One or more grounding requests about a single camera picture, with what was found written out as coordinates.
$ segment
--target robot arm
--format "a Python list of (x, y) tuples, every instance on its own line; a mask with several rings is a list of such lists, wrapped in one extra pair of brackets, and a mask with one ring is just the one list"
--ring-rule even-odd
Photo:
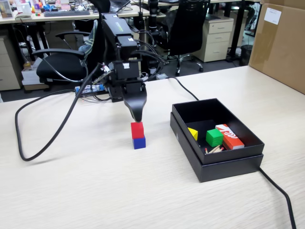
[(126, 21), (120, 19), (117, 14), (102, 14), (102, 25), (108, 46), (114, 49), (116, 59), (112, 61), (112, 72), (102, 83), (108, 88), (112, 101), (123, 99), (133, 119), (141, 122), (147, 100), (145, 83), (139, 77), (138, 62), (141, 60), (129, 60), (132, 52), (138, 50), (140, 45), (133, 40)]

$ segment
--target black box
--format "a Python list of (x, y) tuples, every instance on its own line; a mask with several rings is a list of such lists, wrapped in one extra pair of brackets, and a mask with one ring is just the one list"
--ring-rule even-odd
[[(206, 154), (212, 149), (206, 131), (227, 124), (244, 143), (244, 148)], [(188, 127), (198, 131), (195, 141)], [(264, 143), (217, 99), (173, 104), (171, 128), (200, 182), (252, 173), (263, 160)]]

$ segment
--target white label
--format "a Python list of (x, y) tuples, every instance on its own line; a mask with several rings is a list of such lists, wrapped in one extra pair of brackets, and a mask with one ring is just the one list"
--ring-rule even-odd
[(265, 15), (265, 21), (271, 22), (275, 25), (278, 25), (278, 22), (280, 21), (282, 12), (278, 10), (274, 10), (271, 8), (267, 8), (266, 15)]
[(123, 63), (123, 67), (124, 67), (124, 69), (128, 69), (129, 68), (129, 63)]

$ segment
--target office chair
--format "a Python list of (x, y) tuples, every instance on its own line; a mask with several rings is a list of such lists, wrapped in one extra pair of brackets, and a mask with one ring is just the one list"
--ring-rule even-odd
[[(64, 79), (60, 77), (54, 70), (67, 77), (68, 79), (71, 79), (72, 81), (79, 81), (86, 76), (87, 72), (84, 64), (81, 62), (86, 62), (88, 73), (90, 73), (96, 67), (98, 62), (103, 62), (103, 55), (105, 52), (105, 38), (102, 31), (101, 14), (109, 12), (110, 2), (109, 0), (90, 0), (90, 2), (95, 6), (95, 8), (97, 8), (100, 15), (99, 19), (97, 20), (97, 28), (92, 51), (87, 56), (84, 52), (75, 51), (72, 49), (44, 49), (33, 52), (33, 55), (37, 55), (41, 58), (43, 58), (44, 53), (53, 53), (52, 55), (45, 57), (46, 61), (43, 60), (37, 68), (36, 73), (40, 78), (40, 82), (50, 84), (50, 82), (54, 83), (55, 81), (63, 81)], [(65, 43), (67, 43), (64, 37), (68, 34), (89, 35), (90, 33), (71, 31), (57, 34), (56, 37), (59, 37)]]
[(179, 8), (170, 11), (159, 24), (161, 36), (157, 44), (168, 52), (169, 61), (177, 61), (176, 76), (180, 74), (182, 61), (195, 62), (203, 72), (201, 63), (190, 53), (201, 49), (203, 42), (203, 23), (210, 0), (179, 0)]

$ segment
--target chair armrest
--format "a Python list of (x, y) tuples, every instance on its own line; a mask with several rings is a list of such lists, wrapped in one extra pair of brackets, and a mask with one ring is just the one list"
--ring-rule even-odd
[(81, 32), (81, 31), (71, 31), (71, 32), (61, 32), (59, 34), (56, 34), (55, 37), (59, 37), (60, 39), (64, 39), (65, 35), (69, 35), (69, 34), (81, 34), (81, 35), (90, 35), (89, 32)]
[(83, 60), (85, 57), (85, 53), (76, 51), (76, 50), (71, 50), (71, 49), (42, 49), (42, 50), (37, 50), (34, 51), (32, 54), (33, 55), (39, 55), (43, 54), (46, 52), (57, 52), (57, 53), (67, 53), (67, 54), (72, 54), (77, 56), (80, 60)]

